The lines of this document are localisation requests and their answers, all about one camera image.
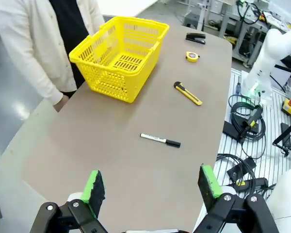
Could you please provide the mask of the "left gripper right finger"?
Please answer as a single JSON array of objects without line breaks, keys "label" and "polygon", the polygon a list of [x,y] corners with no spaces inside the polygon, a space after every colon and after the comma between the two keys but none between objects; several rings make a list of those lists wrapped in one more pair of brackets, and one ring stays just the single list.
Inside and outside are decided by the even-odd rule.
[{"label": "left gripper right finger", "polygon": [[236,224],[242,233],[279,232],[262,195],[251,194],[242,199],[224,193],[211,166],[200,166],[198,186],[207,214],[195,233],[220,233],[227,223]]}]

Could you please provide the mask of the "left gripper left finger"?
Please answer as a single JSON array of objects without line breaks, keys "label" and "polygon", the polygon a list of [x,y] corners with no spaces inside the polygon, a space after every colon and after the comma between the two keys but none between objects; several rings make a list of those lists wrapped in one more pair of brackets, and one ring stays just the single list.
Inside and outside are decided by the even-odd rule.
[{"label": "left gripper left finger", "polygon": [[105,233],[98,220],[105,200],[105,188],[99,170],[93,170],[79,199],[58,206],[45,202],[40,206],[32,225],[34,233],[67,233],[79,229],[82,233]]}]

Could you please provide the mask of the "person's right hand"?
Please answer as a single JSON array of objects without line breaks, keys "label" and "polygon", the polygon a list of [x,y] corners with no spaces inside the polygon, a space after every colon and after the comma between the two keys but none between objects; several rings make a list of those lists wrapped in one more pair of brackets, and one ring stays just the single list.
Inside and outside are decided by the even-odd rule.
[{"label": "person's right hand", "polygon": [[63,95],[63,97],[61,98],[61,100],[55,104],[53,107],[57,112],[60,112],[60,110],[64,107],[64,105],[68,102],[69,97],[66,95]]}]

